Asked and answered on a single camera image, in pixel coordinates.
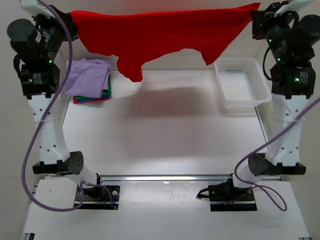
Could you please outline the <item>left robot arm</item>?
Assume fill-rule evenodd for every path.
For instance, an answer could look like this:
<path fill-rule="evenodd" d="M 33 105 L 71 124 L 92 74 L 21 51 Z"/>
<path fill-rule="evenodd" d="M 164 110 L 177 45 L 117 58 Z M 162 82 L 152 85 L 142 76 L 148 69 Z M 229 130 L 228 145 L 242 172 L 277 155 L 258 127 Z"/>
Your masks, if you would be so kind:
<path fill-rule="evenodd" d="M 60 69 L 54 63 L 62 43 L 78 38 L 78 29 L 69 13 L 54 6 L 48 10 L 37 0 L 22 0 L 20 4 L 33 21 L 14 20 L 6 32 L 16 52 L 13 66 L 37 126 L 32 140 L 39 141 L 39 161 L 32 170 L 38 175 L 66 177 L 77 185 L 85 182 L 87 193 L 99 199 L 105 192 L 99 175 L 85 166 L 80 151 L 69 151 L 65 142 Z"/>

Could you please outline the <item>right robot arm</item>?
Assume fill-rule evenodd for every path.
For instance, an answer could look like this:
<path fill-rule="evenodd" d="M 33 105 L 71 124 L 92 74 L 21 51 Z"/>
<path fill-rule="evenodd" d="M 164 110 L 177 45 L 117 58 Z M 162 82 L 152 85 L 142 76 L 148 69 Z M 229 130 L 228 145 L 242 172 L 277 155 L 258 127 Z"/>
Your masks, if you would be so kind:
<path fill-rule="evenodd" d="M 306 167 L 300 162 L 299 147 L 303 115 L 314 103 L 316 73 L 311 59 L 313 45 L 320 39 L 320 18 L 298 12 L 309 4 L 307 0 L 286 0 L 271 3 L 264 10 L 254 10 L 252 37 L 266 40 L 267 52 L 272 53 L 275 65 L 265 77 L 271 81 L 273 129 L 271 139 L 244 157 L 245 166 L 236 165 L 224 195 L 236 200 L 247 189 L 265 177 L 303 175 Z"/>

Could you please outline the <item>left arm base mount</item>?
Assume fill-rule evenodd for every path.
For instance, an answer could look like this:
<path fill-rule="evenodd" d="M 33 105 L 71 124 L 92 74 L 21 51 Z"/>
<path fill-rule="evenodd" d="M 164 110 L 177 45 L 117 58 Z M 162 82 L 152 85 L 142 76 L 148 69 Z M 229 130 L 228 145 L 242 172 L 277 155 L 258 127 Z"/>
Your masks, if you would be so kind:
<path fill-rule="evenodd" d="M 80 210 L 118 210 L 121 193 L 120 181 L 100 180 L 104 187 L 83 185 L 84 200 Z"/>

